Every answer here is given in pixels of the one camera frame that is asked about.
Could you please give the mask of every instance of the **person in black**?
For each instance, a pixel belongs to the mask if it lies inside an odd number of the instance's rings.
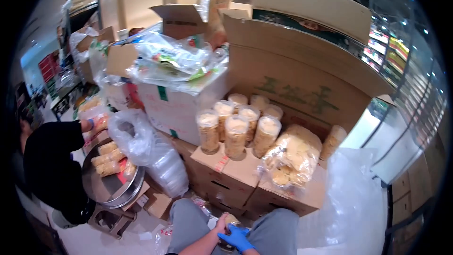
[[[49,122],[32,132],[30,123],[21,118],[20,127],[28,188],[57,210],[52,218],[61,228],[86,223],[96,202],[85,193],[82,169],[71,159],[71,152],[84,145],[82,132],[91,130],[93,121]]]

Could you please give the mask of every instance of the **packaged food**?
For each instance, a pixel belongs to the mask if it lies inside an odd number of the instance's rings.
[[[276,119],[281,120],[283,110],[277,105],[267,105],[263,111],[264,116],[274,116]]]
[[[110,159],[115,162],[119,162],[125,157],[126,156],[121,152],[120,148],[117,148],[110,153]]]
[[[282,124],[273,116],[263,116],[258,121],[256,128],[253,153],[256,157],[262,158],[267,150],[274,144],[280,133]]]
[[[247,130],[246,141],[252,141],[255,136],[256,125],[260,117],[260,111],[252,105],[242,105],[239,108],[239,115],[244,116],[249,120],[249,128]]]
[[[101,156],[98,156],[98,157],[93,157],[91,159],[91,163],[95,167],[97,167],[98,165],[101,165],[103,163],[107,163],[107,162],[111,162],[111,161],[112,160],[110,159],[110,155],[109,154],[101,155]]]
[[[105,145],[102,145],[99,148],[97,148],[97,151],[99,152],[99,155],[105,155],[105,154],[108,154],[108,153],[112,152],[116,148],[118,148],[116,143],[111,141],[111,142],[109,142],[109,143],[107,143]]]
[[[348,134],[343,127],[339,125],[332,126],[329,135],[327,135],[327,138],[324,140],[323,149],[321,150],[319,158],[327,161],[327,159],[333,155],[340,144],[344,141],[347,135]]]
[[[219,132],[219,141],[225,140],[225,121],[228,117],[233,114],[234,104],[228,100],[219,100],[214,105],[214,110],[219,115],[219,126],[217,127]]]
[[[233,93],[228,96],[228,100],[234,104],[233,114],[236,115],[239,112],[239,107],[241,105],[246,105],[249,103],[249,99],[243,94]]]
[[[207,153],[219,148],[219,115],[215,110],[202,110],[197,114],[201,149]]]
[[[115,173],[121,172],[121,168],[118,162],[107,162],[103,163],[101,165],[98,165],[96,167],[96,172],[101,176],[101,177],[106,177]]]
[[[136,170],[137,166],[128,160],[126,162],[126,167],[124,168],[123,177],[128,181],[131,181],[134,178]]]
[[[280,187],[305,187],[318,164],[322,147],[318,136],[307,128],[293,124],[263,157],[264,170]]]
[[[263,116],[263,111],[269,104],[269,99],[260,94],[254,94],[250,98],[250,105],[253,105],[260,111],[260,115]]]
[[[246,146],[249,121],[246,117],[232,115],[225,122],[225,155],[236,158],[242,155]]]

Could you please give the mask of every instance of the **plastic jar of dried food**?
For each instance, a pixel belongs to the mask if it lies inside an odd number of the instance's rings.
[[[223,142],[225,140],[225,121],[233,114],[234,104],[228,100],[219,100],[215,103],[214,110],[219,115],[219,141]]]
[[[234,104],[233,114],[239,113],[239,107],[249,103],[249,99],[243,94],[233,93],[228,96],[228,100]]]
[[[262,158],[267,150],[274,144],[280,133],[282,124],[273,116],[263,116],[258,121],[253,147],[253,154]]]
[[[252,105],[242,105],[239,108],[239,115],[244,116],[249,121],[249,128],[247,130],[246,141],[252,141],[255,136],[256,125],[260,117],[260,111]]]
[[[254,94],[250,98],[250,105],[253,105],[260,111],[260,116],[263,116],[263,111],[269,104],[269,99],[260,94]]]
[[[237,158],[246,147],[246,135],[249,121],[246,117],[232,115],[225,122],[225,155]]]
[[[202,110],[197,114],[198,130],[200,132],[201,149],[211,153],[219,148],[219,115],[215,110]]]
[[[283,110],[277,105],[267,105],[264,109],[263,116],[274,116],[276,119],[281,120]]]

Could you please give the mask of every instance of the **product display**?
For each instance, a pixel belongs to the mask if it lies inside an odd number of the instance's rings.
[[[261,158],[266,154],[277,139],[281,127],[282,124],[275,117],[263,116],[260,118],[254,138],[253,152],[256,157]]]
[[[225,122],[225,155],[236,158],[242,155],[246,146],[249,121],[246,117],[232,115]]]
[[[239,108],[239,115],[244,116],[249,121],[246,141],[252,141],[255,136],[256,125],[260,117],[260,111],[252,105],[242,105]]]
[[[107,162],[100,164],[96,167],[96,172],[101,176],[101,177],[106,177],[115,173],[120,173],[121,168],[118,162]]]
[[[137,170],[137,166],[134,165],[129,160],[126,162],[126,167],[124,168],[123,177],[129,181],[134,178],[135,171]]]
[[[347,135],[348,134],[343,127],[338,125],[332,126],[329,135],[323,143],[323,149],[321,150],[319,158],[327,161],[327,159],[333,155]]]
[[[249,102],[246,96],[243,94],[233,93],[228,96],[228,100],[234,104],[233,114],[236,115],[239,112],[239,107],[241,105],[246,105]]]
[[[105,154],[108,154],[110,152],[112,152],[113,150],[115,150],[116,148],[118,148],[118,146],[116,145],[115,142],[111,141],[105,145],[102,145],[100,146],[97,151],[99,152],[99,155],[105,155]]]
[[[219,132],[219,140],[223,142],[225,140],[225,121],[228,117],[233,114],[234,104],[228,100],[219,100],[214,105],[214,110],[219,115],[219,126],[217,127]]]
[[[111,162],[111,161],[112,160],[110,159],[110,155],[109,154],[101,155],[101,156],[94,157],[94,158],[91,159],[91,163],[95,167],[97,167],[97,166],[99,166],[101,164],[104,164],[104,163]]]
[[[250,98],[250,104],[256,107],[260,111],[260,115],[263,116],[263,111],[269,104],[269,99],[260,94],[254,94]]]
[[[201,149],[207,153],[219,148],[219,115],[215,110],[203,110],[197,114]]]
[[[283,116],[283,110],[277,105],[267,105],[263,112],[264,116],[274,116],[280,120]]]

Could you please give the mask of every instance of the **blue latex glove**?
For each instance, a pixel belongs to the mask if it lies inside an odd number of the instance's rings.
[[[236,247],[241,253],[252,248],[256,249],[246,238],[247,233],[249,233],[248,229],[239,228],[232,224],[228,224],[228,229],[230,230],[231,235],[218,233],[217,236],[228,242],[228,244]]]

